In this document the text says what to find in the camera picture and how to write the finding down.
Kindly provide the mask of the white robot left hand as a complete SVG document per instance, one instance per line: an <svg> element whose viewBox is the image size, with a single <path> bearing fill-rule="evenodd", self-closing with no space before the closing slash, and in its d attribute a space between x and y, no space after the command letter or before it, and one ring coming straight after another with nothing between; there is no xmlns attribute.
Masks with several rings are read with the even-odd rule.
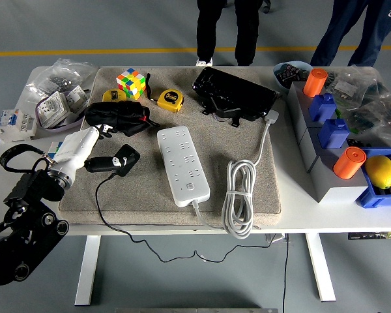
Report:
<svg viewBox="0 0 391 313"><path fill-rule="evenodd" d="M68 135L58 152L53 158L48 174L60 179L74 180L76 171L82 167L89 172L114 171L124 174L129 168L129 158L123 153L127 148L123 147L113 157L97 157L89 159L93 147L99 139L110 138L115 132L114 128L99 124Z"/></svg>

